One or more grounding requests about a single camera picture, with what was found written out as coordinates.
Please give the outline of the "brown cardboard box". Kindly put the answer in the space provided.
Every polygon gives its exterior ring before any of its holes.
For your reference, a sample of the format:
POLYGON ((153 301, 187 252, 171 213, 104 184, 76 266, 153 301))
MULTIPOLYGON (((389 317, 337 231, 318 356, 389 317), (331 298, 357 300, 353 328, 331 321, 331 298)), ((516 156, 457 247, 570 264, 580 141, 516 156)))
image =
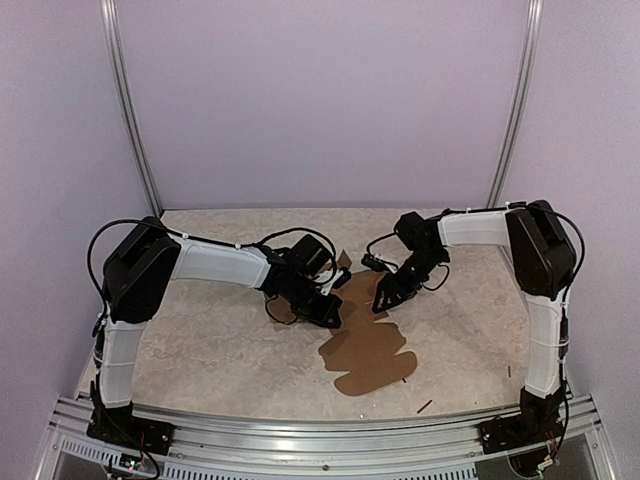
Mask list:
POLYGON ((343 301, 339 314, 342 326, 330 331, 330 337, 318 354, 327 371, 337 373, 335 388, 342 394, 361 396, 412 375, 418 360, 405 350, 407 339, 386 312, 375 313, 374 294, 383 275, 361 270, 337 290, 343 301))

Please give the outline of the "right robot arm white sleeve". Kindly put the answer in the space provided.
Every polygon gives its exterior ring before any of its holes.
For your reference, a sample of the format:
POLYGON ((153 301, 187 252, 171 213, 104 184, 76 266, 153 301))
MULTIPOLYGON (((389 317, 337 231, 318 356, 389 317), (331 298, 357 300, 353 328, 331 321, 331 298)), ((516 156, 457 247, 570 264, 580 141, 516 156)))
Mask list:
POLYGON ((557 418, 564 399, 558 378, 560 345, 568 343, 566 312, 579 261, 564 230, 568 218, 545 200, 489 209, 446 209, 424 218, 404 214, 394 233, 409 250, 403 267, 425 274, 449 262, 452 247, 483 245, 509 250, 529 318, 529 365, 520 411, 538 424, 557 418))

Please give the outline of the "robot arm white sleeve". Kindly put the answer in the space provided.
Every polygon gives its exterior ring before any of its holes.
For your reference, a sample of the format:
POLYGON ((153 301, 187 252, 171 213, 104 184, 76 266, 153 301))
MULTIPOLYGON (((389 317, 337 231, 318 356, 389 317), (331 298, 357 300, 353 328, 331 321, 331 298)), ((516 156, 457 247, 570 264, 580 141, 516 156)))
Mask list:
POLYGON ((336 249, 324 235, 304 229, 292 247, 272 249, 266 240, 228 243, 166 227, 158 218, 129 219, 131 231, 105 260, 95 281, 103 312, 98 338, 97 391, 106 409, 129 406, 137 351, 173 280, 240 285, 294 308, 321 294, 317 277, 336 273, 336 249))
POLYGON ((394 233, 409 250, 403 267, 425 274, 449 262, 452 247, 483 245, 509 250, 529 318, 529 365, 520 411, 538 424, 557 418, 564 399, 558 378, 560 345, 568 343, 566 312, 579 261, 564 230, 568 218, 545 200, 489 209, 446 209, 424 218, 404 214, 394 233))

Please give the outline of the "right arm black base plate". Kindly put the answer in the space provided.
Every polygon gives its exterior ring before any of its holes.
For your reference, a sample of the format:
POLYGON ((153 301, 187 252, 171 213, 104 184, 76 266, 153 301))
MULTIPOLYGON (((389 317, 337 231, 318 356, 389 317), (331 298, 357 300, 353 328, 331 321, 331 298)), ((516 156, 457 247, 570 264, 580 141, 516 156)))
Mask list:
POLYGON ((481 422, 477 429, 483 453, 493 454, 559 438, 564 426, 558 418, 552 417, 538 424, 533 420, 526 420, 520 413, 494 417, 481 422))

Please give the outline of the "left robot arm white sleeve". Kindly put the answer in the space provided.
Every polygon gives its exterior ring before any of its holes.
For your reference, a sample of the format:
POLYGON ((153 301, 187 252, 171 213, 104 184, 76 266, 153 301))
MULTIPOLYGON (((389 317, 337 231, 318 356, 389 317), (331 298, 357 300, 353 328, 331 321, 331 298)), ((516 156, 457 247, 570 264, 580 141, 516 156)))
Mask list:
POLYGON ((294 308, 321 294, 317 277, 336 273, 336 249, 324 235, 304 229, 292 247, 272 249, 266 240, 228 243, 166 227, 158 218, 129 219, 131 231, 105 260, 95 281, 103 312, 98 338, 97 391, 106 409, 129 406, 137 351, 173 280, 240 285, 294 308))

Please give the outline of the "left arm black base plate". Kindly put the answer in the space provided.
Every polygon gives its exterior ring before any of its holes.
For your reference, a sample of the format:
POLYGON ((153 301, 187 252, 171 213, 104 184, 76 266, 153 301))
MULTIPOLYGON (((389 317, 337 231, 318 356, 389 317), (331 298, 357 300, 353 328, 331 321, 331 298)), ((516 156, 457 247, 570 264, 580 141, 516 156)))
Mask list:
POLYGON ((175 426, 171 423, 134 416, 133 405, 130 404, 115 409, 95 407, 87 435, 141 453, 166 456, 174 431, 175 426))

